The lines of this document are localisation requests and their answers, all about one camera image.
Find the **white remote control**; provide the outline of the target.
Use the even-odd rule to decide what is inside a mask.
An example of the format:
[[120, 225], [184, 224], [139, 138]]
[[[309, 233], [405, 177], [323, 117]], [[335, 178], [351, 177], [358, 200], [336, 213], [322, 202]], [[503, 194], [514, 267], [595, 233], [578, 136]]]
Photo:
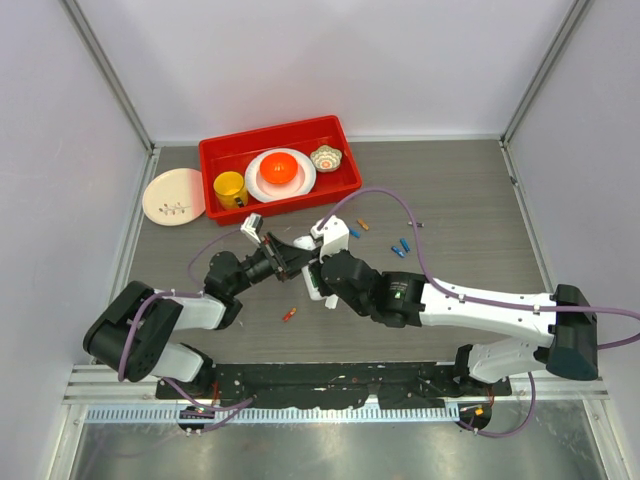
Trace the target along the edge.
[[[307, 235], [307, 236], [301, 236], [296, 238], [293, 241], [293, 245], [303, 250], [311, 251], [315, 247], [315, 242], [310, 235]], [[335, 294], [324, 295], [320, 292], [319, 281], [311, 272], [311, 269], [310, 269], [311, 266], [312, 264], [309, 263], [307, 266], [301, 269], [302, 276], [303, 276], [310, 299], [312, 301], [323, 301], [324, 306], [327, 309], [334, 310], [338, 305], [339, 297]]]

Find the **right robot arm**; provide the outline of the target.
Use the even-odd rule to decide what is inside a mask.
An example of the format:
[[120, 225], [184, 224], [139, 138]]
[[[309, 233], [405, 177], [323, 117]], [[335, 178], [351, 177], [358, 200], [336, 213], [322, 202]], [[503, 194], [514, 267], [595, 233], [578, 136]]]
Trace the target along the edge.
[[378, 272], [347, 250], [321, 259], [321, 285], [362, 317], [390, 328], [448, 326], [501, 335], [458, 349], [451, 380], [465, 395], [504, 377], [546, 370], [575, 381], [598, 378], [597, 317], [581, 291], [517, 295], [450, 285], [422, 274]]

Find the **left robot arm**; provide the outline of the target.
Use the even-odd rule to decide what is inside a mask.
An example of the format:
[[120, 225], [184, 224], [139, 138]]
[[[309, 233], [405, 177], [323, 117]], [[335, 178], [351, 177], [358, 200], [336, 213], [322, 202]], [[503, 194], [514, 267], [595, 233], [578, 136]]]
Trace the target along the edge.
[[203, 398], [213, 385], [212, 373], [204, 368], [207, 358], [171, 343], [173, 333], [229, 327], [242, 309], [238, 294], [272, 276], [280, 281], [296, 277], [318, 259], [318, 252], [310, 236], [287, 244], [268, 233], [243, 260], [230, 251], [213, 255], [196, 293], [160, 291], [132, 281], [88, 329], [83, 349], [116, 371], [121, 381], [169, 377], [190, 398]]

